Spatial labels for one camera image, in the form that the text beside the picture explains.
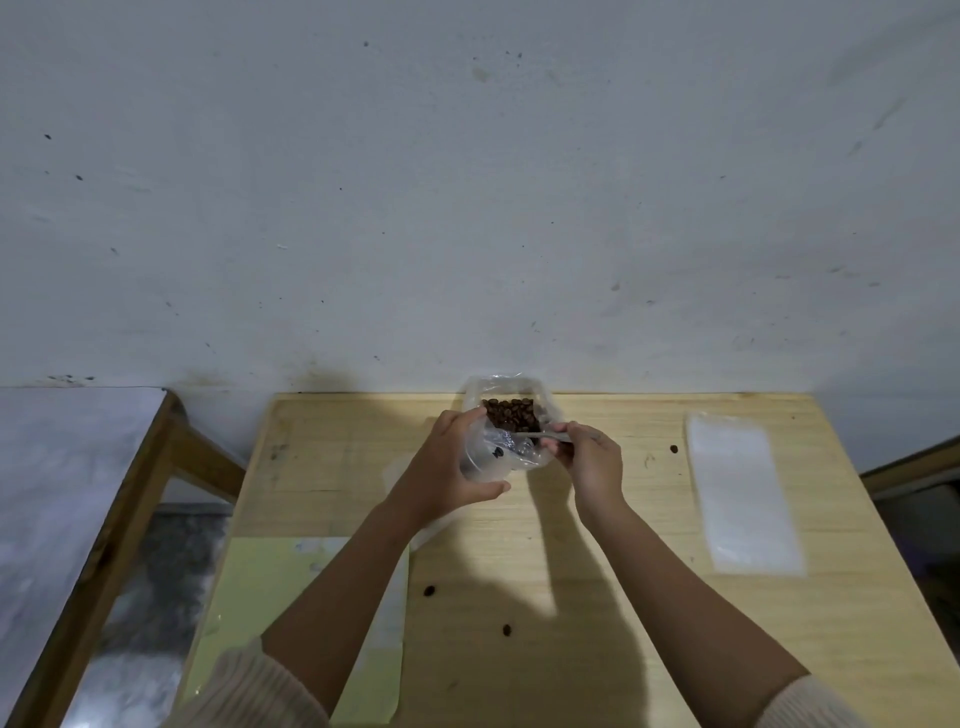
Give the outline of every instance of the small plastic cup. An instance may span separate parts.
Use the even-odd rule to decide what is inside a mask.
[[[460,472],[467,480],[475,483],[490,483],[504,480],[510,474],[510,459],[503,455],[497,457],[489,443],[484,442],[485,420],[473,423],[467,432],[464,452],[460,458]]]

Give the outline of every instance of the yellow sheet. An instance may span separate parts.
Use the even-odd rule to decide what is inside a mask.
[[[347,542],[346,538],[235,538],[228,544],[182,695],[197,694],[217,657],[257,637]],[[403,660],[409,554],[404,551],[334,711],[334,725],[387,723]]]

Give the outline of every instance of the knit sleeve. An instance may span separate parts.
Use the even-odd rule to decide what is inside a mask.
[[[226,650],[199,695],[174,709],[163,728],[328,728],[317,699],[259,640]]]
[[[788,685],[770,701],[756,728],[868,728],[839,695],[812,675]]]

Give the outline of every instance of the plastic bag of coffee beans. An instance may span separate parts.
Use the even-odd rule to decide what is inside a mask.
[[[485,448],[515,471],[550,462],[553,456],[540,446],[540,440],[513,436],[516,432],[544,432],[550,423],[564,421],[543,382],[525,374],[472,376],[463,408],[466,411],[480,404],[487,408],[487,419],[473,425],[467,437],[469,449]]]

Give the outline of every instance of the dark spot on wall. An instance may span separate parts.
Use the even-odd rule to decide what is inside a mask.
[[[887,119],[902,109],[904,104],[906,104],[906,97],[901,96],[889,109],[880,115],[880,118],[878,118],[874,124],[874,131],[878,132],[879,130],[883,129],[883,125],[887,123]]]

